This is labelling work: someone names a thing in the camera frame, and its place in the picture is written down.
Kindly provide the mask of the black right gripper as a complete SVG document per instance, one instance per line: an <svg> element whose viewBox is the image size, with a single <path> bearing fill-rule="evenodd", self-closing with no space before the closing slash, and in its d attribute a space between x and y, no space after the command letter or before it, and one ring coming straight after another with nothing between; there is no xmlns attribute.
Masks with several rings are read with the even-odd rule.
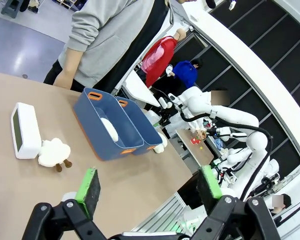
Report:
<svg viewBox="0 0 300 240"><path fill-rule="evenodd" d="M161 109L158 112L158 115L160 116L160 120L158 122L160 126L165 127L171 123L170 121L171 113L168 109Z"/></svg>

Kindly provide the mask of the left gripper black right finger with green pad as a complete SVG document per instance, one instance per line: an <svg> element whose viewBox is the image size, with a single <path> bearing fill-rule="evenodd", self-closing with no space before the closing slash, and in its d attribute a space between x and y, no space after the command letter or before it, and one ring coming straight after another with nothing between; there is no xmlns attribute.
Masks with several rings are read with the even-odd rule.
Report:
<svg viewBox="0 0 300 240"><path fill-rule="evenodd" d="M197 191L207 217L195 229L191 240L279 240L280 235L265 201L252 197L245 201L223 195L209 165L198 169Z"/></svg>

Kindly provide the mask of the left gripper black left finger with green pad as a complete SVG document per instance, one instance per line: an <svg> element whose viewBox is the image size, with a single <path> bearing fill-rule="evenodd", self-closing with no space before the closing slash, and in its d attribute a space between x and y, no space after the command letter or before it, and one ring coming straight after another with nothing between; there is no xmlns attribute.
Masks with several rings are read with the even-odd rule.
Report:
<svg viewBox="0 0 300 240"><path fill-rule="evenodd" d="M96 168L89 168L74 198L52 206L37 203L24 230L23 240L60 240L64 232L74 231L80 240L105 240L93 222L101 192Z"/></svg>

